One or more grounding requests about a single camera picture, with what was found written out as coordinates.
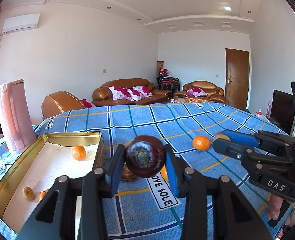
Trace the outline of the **person's right hand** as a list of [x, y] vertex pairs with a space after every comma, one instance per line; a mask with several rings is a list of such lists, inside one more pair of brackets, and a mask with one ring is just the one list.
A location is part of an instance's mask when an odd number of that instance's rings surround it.
[[[267, 207], [268, 221], [277, 220], [280, 216], [281, 207], [284, 200], [274, 194], [271, 194]], [[291, 203], [293, 210], [284, 222], [282, 237], [280, 239], [295, 239], [295, 203]]]

